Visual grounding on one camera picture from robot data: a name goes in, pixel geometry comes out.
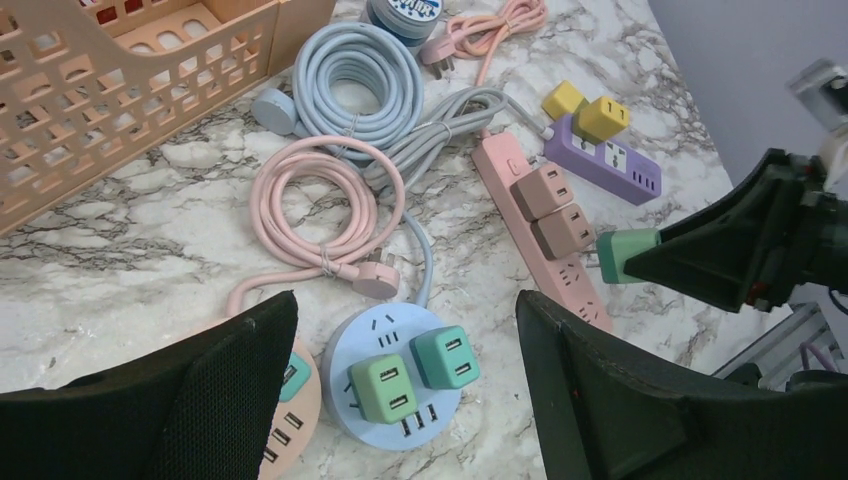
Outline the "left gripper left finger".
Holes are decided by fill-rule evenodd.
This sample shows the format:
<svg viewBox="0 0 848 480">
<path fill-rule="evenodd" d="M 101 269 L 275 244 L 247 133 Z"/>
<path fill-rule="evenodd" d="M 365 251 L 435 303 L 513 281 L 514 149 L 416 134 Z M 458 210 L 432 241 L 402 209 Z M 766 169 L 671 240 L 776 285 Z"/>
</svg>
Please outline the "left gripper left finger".
<svg viewBox="0 0 848 480">
<path fill-rule="evenodd" d="M 255 479 L 298 324 L 282 292 L 57 389 L 1 397 L 5 479 Z"/>
</svg>

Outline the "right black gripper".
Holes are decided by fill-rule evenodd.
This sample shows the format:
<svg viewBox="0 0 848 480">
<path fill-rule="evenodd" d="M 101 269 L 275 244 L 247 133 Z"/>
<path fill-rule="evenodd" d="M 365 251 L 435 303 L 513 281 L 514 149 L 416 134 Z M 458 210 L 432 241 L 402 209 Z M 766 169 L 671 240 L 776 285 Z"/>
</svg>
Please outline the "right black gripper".
<svg viewBox="0 0 848 480">
<path fill-rule="evenodd" d="M 765 152 L 707 208 L 660 231 L 624 272 L 716 308 L 769 312 L 798 285 L 829 283 L 829 194 L 820 157 Z"/>
</svg>

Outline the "brown pink usb charger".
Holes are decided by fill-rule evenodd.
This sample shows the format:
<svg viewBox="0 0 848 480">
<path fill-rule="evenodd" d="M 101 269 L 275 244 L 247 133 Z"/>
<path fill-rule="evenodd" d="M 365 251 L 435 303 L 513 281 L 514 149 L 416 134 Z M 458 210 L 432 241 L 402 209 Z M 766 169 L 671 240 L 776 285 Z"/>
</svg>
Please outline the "brown pink usb charger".
<svg viewBox="0 0 848 480">
<path fill-rule="evenodd" d="M 544 257 L 564 258 L 586 249 L 595 241 L 595 232 L 583 210 L 569 204 L 534 221 L 531 231 Z"/>
</svg>

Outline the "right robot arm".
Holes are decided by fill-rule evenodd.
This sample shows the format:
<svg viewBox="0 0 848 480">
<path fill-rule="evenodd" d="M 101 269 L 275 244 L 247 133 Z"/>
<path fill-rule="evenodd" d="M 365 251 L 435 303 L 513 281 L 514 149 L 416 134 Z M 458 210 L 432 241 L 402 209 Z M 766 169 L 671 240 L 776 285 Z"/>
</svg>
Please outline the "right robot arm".
<svg viewBox="0 0 848 480">
<path fill-rule="evenodd" d="M 819 156 L 769 149 L 739 185 L 659 232 L 625 274 L 718 309 L 763 312 L 798 285 L 847 291 L 847 203 L 825 190 Z"/>
</svg>

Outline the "dark green usb charger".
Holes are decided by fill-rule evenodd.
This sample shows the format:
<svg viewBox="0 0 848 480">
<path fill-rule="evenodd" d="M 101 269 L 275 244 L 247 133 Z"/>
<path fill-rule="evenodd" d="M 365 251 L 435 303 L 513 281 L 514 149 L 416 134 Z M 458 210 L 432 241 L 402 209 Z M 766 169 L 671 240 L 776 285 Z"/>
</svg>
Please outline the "dark green usb charger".
<svg viewBox="0 0 848 480">
<path fill-rule="evenodd" d="M 625 263 L 661 243 L 657 229 L 626 229 L 601 233 L 595 242 L 601 277 L 606 284 L 640 283 L 624 272 Z"/>
</svg>

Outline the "teal blue usb charger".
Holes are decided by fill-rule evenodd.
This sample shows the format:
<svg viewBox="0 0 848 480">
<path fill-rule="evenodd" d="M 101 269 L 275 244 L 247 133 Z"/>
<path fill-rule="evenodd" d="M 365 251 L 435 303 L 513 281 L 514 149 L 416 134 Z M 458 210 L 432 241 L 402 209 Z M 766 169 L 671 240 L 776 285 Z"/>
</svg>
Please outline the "teal blue usb charger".
<svg viewBox="0 0 848 480">
<path fill-rule="evenodd" d="M 305 386 L 311 375 L 312 367 L 310 364 L 298 353 L 292 352 L 284 371 L 278 401 L 280 403 L 290 402 Z"/>
</svg>

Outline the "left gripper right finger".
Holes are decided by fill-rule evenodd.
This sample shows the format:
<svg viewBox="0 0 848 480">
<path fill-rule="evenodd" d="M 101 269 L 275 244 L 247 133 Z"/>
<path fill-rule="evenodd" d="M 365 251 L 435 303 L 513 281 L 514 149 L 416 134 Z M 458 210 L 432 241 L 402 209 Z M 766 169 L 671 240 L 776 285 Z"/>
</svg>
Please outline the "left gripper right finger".
<svg viewBox="0 0 848 480">
<path fill-rule="evenodd" d="M 544 294 L 516 301 L 550 479 L 843 479 L 847 378 L 796 373 L 786 392 L 666 361 Z"/>
</svg>

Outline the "small pink charger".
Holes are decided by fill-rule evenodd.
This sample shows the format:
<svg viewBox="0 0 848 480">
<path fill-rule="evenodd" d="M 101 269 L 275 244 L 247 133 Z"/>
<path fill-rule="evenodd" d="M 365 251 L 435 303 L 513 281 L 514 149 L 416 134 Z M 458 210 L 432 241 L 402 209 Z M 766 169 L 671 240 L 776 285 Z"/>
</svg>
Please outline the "small pink charger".
<svg viewBox="0 0 848 480">
<path fill-rule="evenodd" d="M 510 191 L 528 222 L 539 220 L 574 200 L 564 170 L 551 163 L 518 179 Z"/>
</svg>

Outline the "yellow usb charger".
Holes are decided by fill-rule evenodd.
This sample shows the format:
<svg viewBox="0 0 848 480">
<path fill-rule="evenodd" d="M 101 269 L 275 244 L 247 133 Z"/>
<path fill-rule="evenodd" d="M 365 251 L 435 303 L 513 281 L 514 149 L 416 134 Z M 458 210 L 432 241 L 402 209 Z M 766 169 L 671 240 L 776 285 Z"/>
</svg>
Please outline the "yellow usb charger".
<svg viewBox="0 0 848 480">
<path fill-rule="evenodd" d="M 630 111 L 609 96 L 600 96 L 580 109 L 572 132 L 594 145 L 610 140 L 630 124 Z"/>
</svg>

